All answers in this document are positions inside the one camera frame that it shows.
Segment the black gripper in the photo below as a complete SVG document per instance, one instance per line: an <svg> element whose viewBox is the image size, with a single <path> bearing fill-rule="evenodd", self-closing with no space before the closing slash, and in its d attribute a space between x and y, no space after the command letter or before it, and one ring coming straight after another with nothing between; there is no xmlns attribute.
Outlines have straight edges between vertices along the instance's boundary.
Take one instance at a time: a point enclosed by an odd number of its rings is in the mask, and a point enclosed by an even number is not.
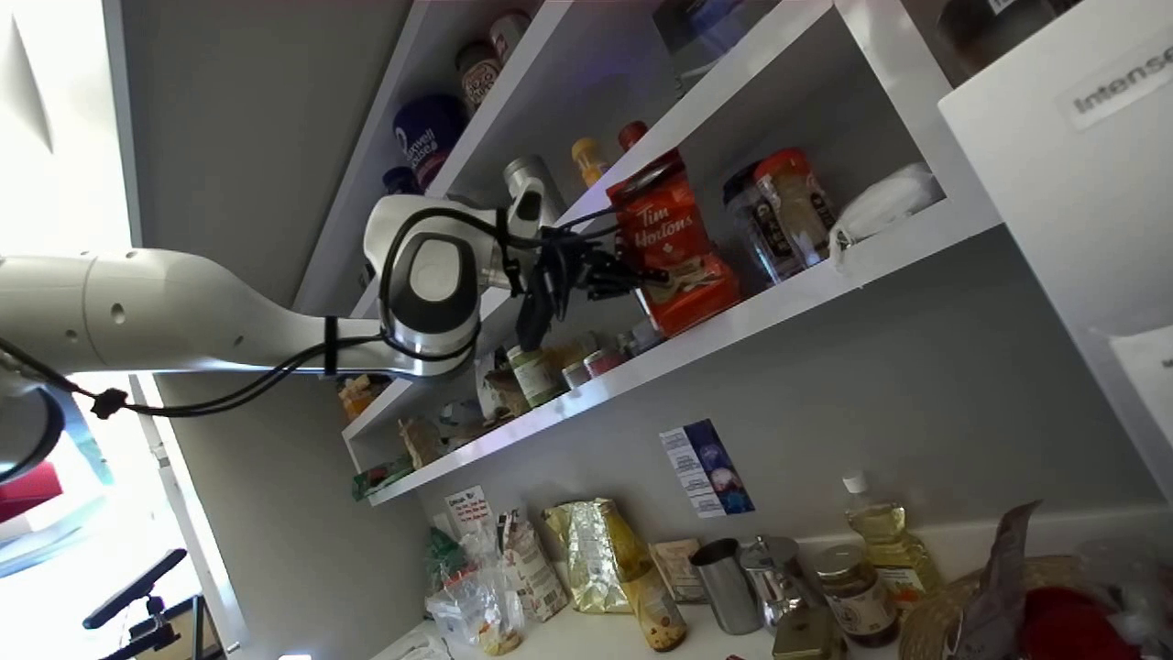
<svg viewBox="0 0 1173 660"><path fill-rule="evenodd" d="M522 269L517 341L539 347L545 328L570 314L572 293L610 299L633 287L638 272L625 259L613 231L545 228L536 259Z"/></svg>

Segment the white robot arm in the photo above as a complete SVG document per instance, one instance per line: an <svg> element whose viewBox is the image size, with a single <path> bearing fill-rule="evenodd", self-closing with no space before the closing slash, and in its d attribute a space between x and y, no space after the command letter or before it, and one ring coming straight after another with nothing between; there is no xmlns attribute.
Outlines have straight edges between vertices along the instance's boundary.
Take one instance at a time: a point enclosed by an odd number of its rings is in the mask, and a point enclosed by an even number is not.
<svg viewBox="0 0 1173 660"><path fill-rule="evenodd" d="M615 231L562 225L551 190L522 183L482 210L384 193L362 228L379 278L375 319L275 303L209 256L130 249L113 256L6 256L0 262L0 359L30 382L86 371L268 371L443 379L482 344L488 291L522 299L517 341L536 347L572 295L630 293L638 276Z"/></svg>

